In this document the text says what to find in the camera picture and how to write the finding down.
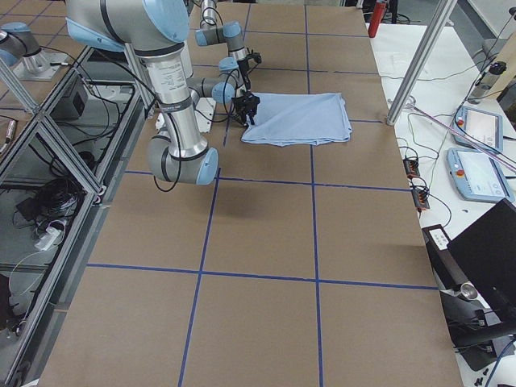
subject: white desk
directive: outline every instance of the white desk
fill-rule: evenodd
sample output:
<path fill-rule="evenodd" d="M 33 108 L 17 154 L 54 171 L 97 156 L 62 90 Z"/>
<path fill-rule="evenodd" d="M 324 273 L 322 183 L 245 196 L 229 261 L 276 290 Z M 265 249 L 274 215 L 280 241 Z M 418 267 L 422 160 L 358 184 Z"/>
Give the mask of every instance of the white desk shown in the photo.
<path fill-rule="evenodd" d="M 372 50 L 375 54 L 379 74 L 382 76 L 382 85 L 387 100 L 394 99 L 402 83 L 401 79 L 391 78 L 405 75 L 424 31 L 424 26 L 381 24 L 377 37 L 371 39 Z M 455 30 L 452 27 L 445 27 L 419 79 L 447 77 L 454 73 L 460 73 L 467 68 L 472 68 L 446 80 L 418 81 L 412 92 L 412 95 L 416 98 L 416 106 L 431 115 L 454 113 L 478 75 L 478 70 L 473 65 L 472 59 L 460 42 Z M 504 135 L 511 137 L 516 135 L 496 100 L 486 98 L 475 107 L 501 114 L 504 118 Z M 408 142 L 408 145 L 418 152 L 419 157 L 435 157 L 435 153 L 431 150 L 416 145 L 414 138 L 417 143 L 437 150 L 441 146 L 447 131 L 431 123 L 428 119 L 411 115 L 410 121 L 414 128 L 413 138 L 407 119 L 409 113 L 410 111 L 404 111 L 395 125 L 399 145 L 404 146 Z M 438 117 L 438 119 L 449 124 L 452 117 L 443 116 Z M 428 184 L 431 183 L 431 194 L 446 202 L 451 208 L 452 217 L 446 231 L 452 239 L 493 206 L 490 203 L 468 202 L 461 198 L 447 170 L 446 150 L 453 147 L 459 147 L 459 145 L 455 143 L 451 133 L 448 133 L 435 164 L 432 183 L 431 171 L 434 167 L 434 161 L 423 158 L 419 165 L 422 177 Z M 511 158 L 516 156 L 514 141 L 504 141 L 504 153 Z M 504 170 L 504 172 L 507 176 L 513 175 L 507 170 Z M 512 189 L 516 189 L 514 180 L 510 181 L 510 184 Z M 449 216 L 447 209 L 434 198 L 430 198 L 429 203 L 431 208 L 422 212 L 421 227 L 438 223 L 445 224 Z M 484 377 L 485 384 L 487 377 L 481 374 L 483 370 L 472 371 L 461 356 L 457 356 L 457 361 L 465 386 L 472 386 L 478 377 Z M 516 356 L 507 356 L 501 361 L 495 376 L 490 382 L 490 387 L 502 382 L 509 385 L 516 384 Z"/>

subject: white plug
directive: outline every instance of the white plug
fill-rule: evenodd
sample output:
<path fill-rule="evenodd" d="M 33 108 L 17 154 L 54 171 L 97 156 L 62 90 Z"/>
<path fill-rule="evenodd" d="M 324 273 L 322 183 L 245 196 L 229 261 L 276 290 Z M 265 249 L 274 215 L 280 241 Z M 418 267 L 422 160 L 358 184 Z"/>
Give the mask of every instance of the white plug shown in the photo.
<path fill-rule="evenodd" d="M 34 244 L 34 247 L 41 252 L 46 252 L 54 244 L 54 242 L 56 242 L 61 232 L 63 231 L 57 230 L 52 226 L 47 227 L 45 233 Z"/>

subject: blue end cap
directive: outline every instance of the blue end cap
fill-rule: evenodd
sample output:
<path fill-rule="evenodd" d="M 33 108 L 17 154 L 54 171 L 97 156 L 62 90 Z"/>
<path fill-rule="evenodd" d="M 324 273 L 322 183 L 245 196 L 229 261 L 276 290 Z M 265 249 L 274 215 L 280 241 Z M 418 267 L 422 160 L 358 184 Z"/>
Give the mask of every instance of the blue end cap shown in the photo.
<path fill-rule="evenodd" d="M 211 90 L 211 97 L 218 103 L 228 103 L 234 96 L 235 88 L 231 83 L 219 82 Z"/>
<path fill-rule="evenodd" d="M 197 41 L 197 46 L 199 47 L 205 47 L 208 45 L 206 37 L 204 36 L 204 33 L 201 30 L 195 31 L 195 40 Z"/>
<path fill-rule="evenodd" d="M 6 23 L 2 26 L 2 29 L 5 32 L 10 32 L 11 34 L 14 32 L 30 32 L 31 29 L 22 22 L 13 22 L 13 23 Z"/>
<path fill-rule="evenodd" d="M 222 59 L 218 63 L 218 70 L 220 70 L 221 73 L 229 73 L 232 70 L 236 70 L 238 67 L 239 64 L 236 63 L 236 59 L 230 56 Z"/>
<path fill-rule="evenodd" d="M 240 28 L 239 22 L 229 22 L 223 25 L 223 34 L 226 38 L 234 38 L 240 32 L 242 32 L 242 28 Z"/>
<path fill-rule="evenodd" d="M 123 44 L 120 44 L 119 42 L 116 42 L 107 36 L 99 34 L 98 32 L 88 27 L 84 27 L 83 25 L 74 22 L 71 19 L 66 18 L 66 25 L 69 35 L 77 42 L 107 51 L 123 52 L 125 49 Z"/>
<path fill-rule="evenodd" d="M 142 0 L 145 12 L 168 40 L 183 43 L 188 39 L 189 18 L 182 0 Z"/>
<path fill-rule="evenodd" d="M 12 55 L 10 52 L 7 52 L 6 50 L 0 50 L 0 58 L 2 58 L 2 60 L 8 67 L 15 65 L 15 63 L 18 61 L 16 56 Z"/>
<path fill-rule="evenodd" d="M 208 152 L 204 156 L 199 174 L 197 175 L 196 183 L 198 185 L 208 185 L 217 174 L 218 169 L 218 152 L 215 148 L 208 149 Z"/>

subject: folded towel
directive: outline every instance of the folded towel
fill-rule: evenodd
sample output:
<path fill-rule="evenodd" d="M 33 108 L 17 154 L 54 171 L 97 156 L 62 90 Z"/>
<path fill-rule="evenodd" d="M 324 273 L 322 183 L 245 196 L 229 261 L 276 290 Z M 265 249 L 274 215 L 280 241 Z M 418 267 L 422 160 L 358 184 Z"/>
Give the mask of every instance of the folded towel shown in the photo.
<path fill-rule="evenodd" d="M 242 135 L 251 144 L 319 145 L 349 141 L 351 124 L 340 94 L 263 94 L 255 125 Z"/>

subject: blue cable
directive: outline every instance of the blue cable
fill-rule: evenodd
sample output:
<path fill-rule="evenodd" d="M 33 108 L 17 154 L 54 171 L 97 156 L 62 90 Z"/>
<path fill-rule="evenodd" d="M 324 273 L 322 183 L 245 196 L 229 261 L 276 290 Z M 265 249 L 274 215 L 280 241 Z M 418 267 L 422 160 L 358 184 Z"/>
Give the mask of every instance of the blue cable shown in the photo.
<path fill-rule="evenodd" d="M 501 350 L 500 356 L 497 358 L 497 361 L 494 363 L 493 371 L 491 371 L 491 373 L 489 374 L 489 378 L 485 382 L 485 386 L 484 387 L 489 387 L 489 382 L 491 381 L 491 379 L 493 379 L 494 372 L 497 370 L 497 367 L 500 364 L 501 358 L 505 355 L 506 351 L 509 349 L 509 347 L 514 342 L 516 342 L 516 338 L 512 339 L 511 341 L 509 341 L 508 344 L 506 345 L 506 347 Z"/>

